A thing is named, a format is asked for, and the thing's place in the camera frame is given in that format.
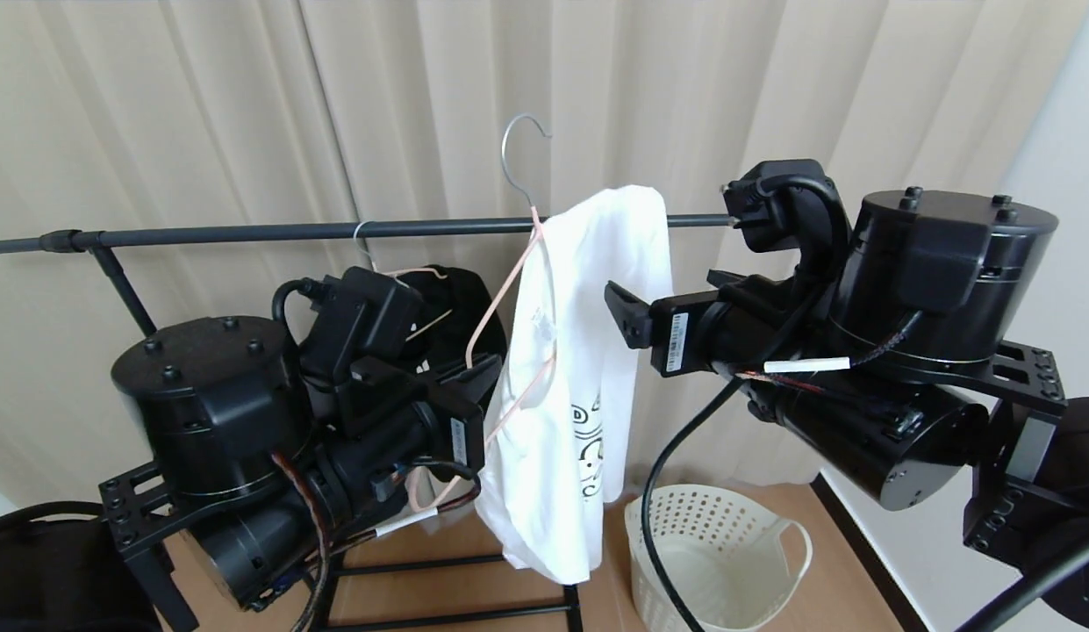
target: white plastic basket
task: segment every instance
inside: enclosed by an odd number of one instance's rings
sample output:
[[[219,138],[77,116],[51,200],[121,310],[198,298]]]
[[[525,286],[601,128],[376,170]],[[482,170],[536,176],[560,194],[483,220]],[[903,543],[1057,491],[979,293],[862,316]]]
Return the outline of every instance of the white plastic basket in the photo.
[[[688,632],[653,573],[641,540],[641,499],[626,508],[634,605],[649,632]],[[649,503],[649,526],[676,593],[709,632],[757,630],[793,596],[809,569],[812,543],[796,521],[734,491],[668,485]],[[802,532],[806,559],[791,571],[780,536]]]

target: baseboard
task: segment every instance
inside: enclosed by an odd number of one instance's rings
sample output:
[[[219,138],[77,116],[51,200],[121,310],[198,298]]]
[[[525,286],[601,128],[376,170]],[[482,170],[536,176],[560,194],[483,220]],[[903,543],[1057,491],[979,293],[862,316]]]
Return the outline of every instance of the baseboard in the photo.
[[[860,564],[864,564],[865,571],[868,571],[868,576],[872,579],[872,583],[876,584],[888,607],[892,608],[892,612],[904,632],[930,632],[921,617],[915,611],[914,605],[896,584],[892,573],[883,564],[883,560],[872,548],[868,537],[865,537],[865,532],[860,531],[856,521],[852,520],[852,513],[844,507],[844,503],[841,503],[836,491],[833,491],[833,487],[824,479],[824,476],[817,475],[809,487],[817,494],[821,505],[824,505],[825,511],[841,530],[844,539],[848,540],[849,547],[856,551],[857,559],[860,560]]]

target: curtain fold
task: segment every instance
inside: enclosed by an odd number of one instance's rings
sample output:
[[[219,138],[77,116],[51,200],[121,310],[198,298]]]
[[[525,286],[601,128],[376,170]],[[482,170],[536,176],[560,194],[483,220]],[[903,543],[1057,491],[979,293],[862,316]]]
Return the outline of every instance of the curtain fold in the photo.
[[[652,185],[723,212],[759,160],[813,157],[853,218],[920,184],[993,193],[1088,0],[0,3],[0,239],[57,228],[519,216]],[[729,229],[672,233],[676,292],[709,268],[785,276]],[[379,269],[438,263],[495,288],[524,236],[371,241]],[[266,314],[351,243],[120,250],[159,325]],[[659,296],[646,296],[659,299]],[[512,301],[503,309],[511,320]],[[292,307],[296,331],[308,321]],[[138,330],[90,257],[0,256],[0,488],[94,497],[147,459],[108,369]],[[720,387],[639,373],[639,476]],[[666,479],[809,481],[820,460],[733,400]]]

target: brown floor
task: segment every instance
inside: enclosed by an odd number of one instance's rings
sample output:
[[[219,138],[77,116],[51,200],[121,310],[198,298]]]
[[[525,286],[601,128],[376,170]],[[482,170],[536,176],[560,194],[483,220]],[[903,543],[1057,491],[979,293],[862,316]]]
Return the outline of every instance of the brown floor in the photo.
[[[804,524],[813,544],[813,560],[806,579],[784,611],[766,625],[766,632],[902,631],[808,485],[774,485],[748,491],[748,496]],[[588,631],[644,630],[629,596],[629,554],[622,508],[619,503],[608,512],[603,564],[592,573],[589,583],[579,587],[584,628]],[[176,539],[169,544],[179,566],[174,580],[194,607],[203,630],[286,632],[307,599],[307,588],[298,585],[260,615],[236,611],[211,587],[182,544]],[[384,539],[356,548],[346,561],[348,566],[388,563],[499,550],[492,535],[470,515],[435,536],[428,536],[420,526],[400,530]],[[356,576],[342,581],[331,623],[364,623],[549,603],[559,600],[560,594],[555,584],[536,573],[513,571],[504,563]],[[547,615],[409,630],[562,632],[566,629],[564,615]]]

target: metal hook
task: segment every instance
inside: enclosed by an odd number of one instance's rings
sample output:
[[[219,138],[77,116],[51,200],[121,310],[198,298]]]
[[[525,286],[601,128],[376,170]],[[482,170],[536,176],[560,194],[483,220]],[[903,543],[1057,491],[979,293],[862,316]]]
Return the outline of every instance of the metal hook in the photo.
[[[533,196],[528,195],[528,191],[525,191],[525,187],[522,187],[516,180],[513,180],[512,173],[509,172],[509,160],[505,160],[504,157],[504,147],[509,144],[509,132],[512,132],[513,126],[517,124],[517,121],[523,119],[528,119],[533,121],[533,123],[536,123],[536,129],[540,131],[540,135],[544,136],[544,138],[552,137],[551,133],[544,132],[544,126],[540,124],[540,121],[536,120],[536,117],[531,116],[531,113],[521,112],[518,116],[513,117],[513,120],[509,121],[509,124],[504,125],[504,135],[501,136],[501,171],[504,171],[504,179],[509,180],[509,185],[512,185],[512,187],[516,189],[516,191],[524,193],[525,199],[528,200],[528,206],[536,208],[536,204],[533,204]]]

